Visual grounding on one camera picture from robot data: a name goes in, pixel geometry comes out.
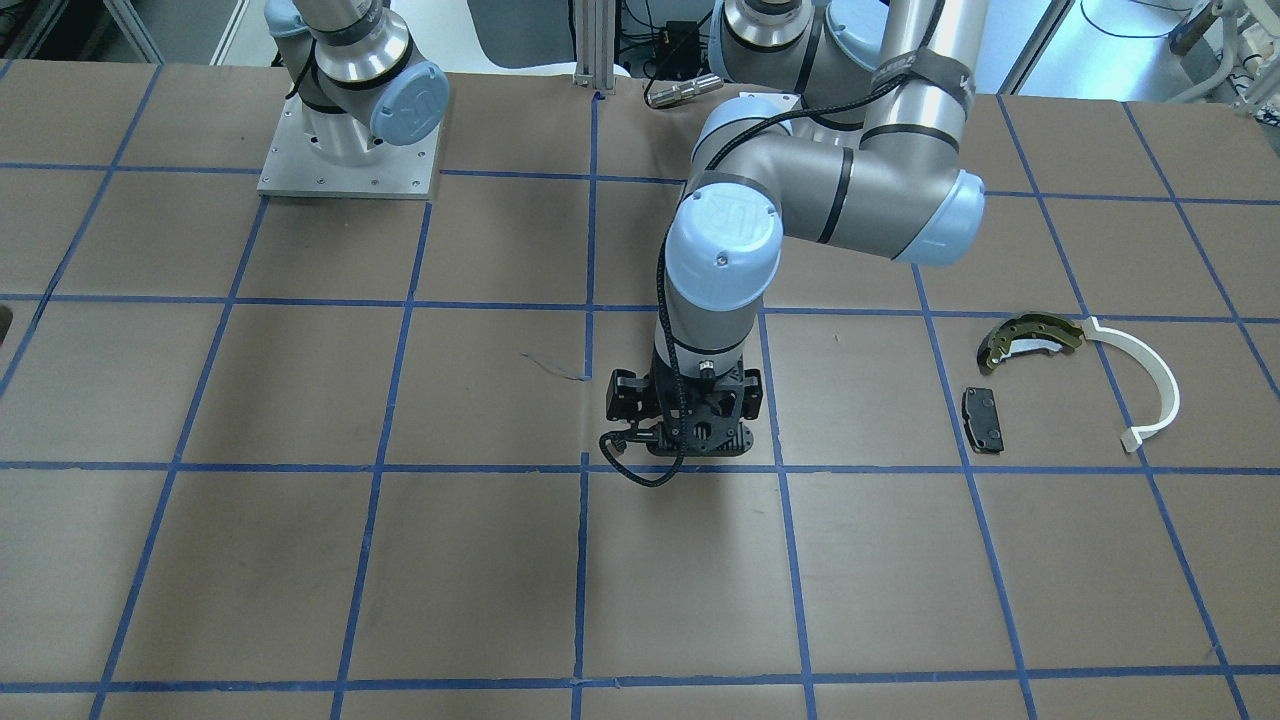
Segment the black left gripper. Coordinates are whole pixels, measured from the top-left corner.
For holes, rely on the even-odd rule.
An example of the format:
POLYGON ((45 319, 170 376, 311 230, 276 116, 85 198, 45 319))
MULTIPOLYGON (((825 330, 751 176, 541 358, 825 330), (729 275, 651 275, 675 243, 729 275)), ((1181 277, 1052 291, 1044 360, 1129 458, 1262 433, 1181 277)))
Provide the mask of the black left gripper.
POLYGON ((686 405, 678 402, 677 374, 664 363, 664 350, 655 350, 645 391, 645 416, 660 420, 652 427, 654 439, 648 450, 658 456, 675 456, 686 441, 689 457, 736 457, 753 446, 753 433, 745 423, 759 416, 763 400, 762 374, 742 364, 744 346, 712 357, 716 375, 701 377, 701 357, 685 357, 681 348, 686 405))

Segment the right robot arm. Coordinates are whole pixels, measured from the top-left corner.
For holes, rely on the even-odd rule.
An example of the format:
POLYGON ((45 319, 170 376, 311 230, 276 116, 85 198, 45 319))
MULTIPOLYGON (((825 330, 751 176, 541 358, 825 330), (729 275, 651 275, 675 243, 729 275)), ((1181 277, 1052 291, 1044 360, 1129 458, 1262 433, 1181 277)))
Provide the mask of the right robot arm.
POLYGON ((367 165, 443 122, 449 79, 388 1, 269 1, 264 15, 320 158, 367 165))

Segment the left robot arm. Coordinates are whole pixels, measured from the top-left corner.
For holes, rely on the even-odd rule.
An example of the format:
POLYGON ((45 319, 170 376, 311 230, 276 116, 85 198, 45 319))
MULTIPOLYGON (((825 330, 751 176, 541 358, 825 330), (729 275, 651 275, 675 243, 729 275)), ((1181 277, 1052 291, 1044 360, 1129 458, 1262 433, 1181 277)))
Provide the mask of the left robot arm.
POLYGON ((657 456, 736 456, 763 380, 742 347, 785 237, 945 266, 972 246, 983 181, 959 165, 984 1, 719 1, 714 68, 792 94, 707 118, 655 269, 652 369, 616 372, 605 415, 657 456))

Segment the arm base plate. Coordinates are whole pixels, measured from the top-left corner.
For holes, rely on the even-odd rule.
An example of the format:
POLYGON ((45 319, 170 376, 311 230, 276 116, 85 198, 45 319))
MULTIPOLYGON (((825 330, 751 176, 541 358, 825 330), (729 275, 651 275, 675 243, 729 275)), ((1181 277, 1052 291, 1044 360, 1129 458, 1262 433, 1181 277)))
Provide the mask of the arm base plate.
POLYGON ((801 97, 795 94, 741 92, 735 111, 740 119, 754 122, 767 120, 801 106, 801 97))
POLYGON ((443 117, 451 100, 448 76, 431 63, 390 83, 392 100, 372 118, 392 140, 378 136, 332 101, 298 69, 300 85, 284 102, 257 191, 294 199, 428 200, 433 195, 443 117))

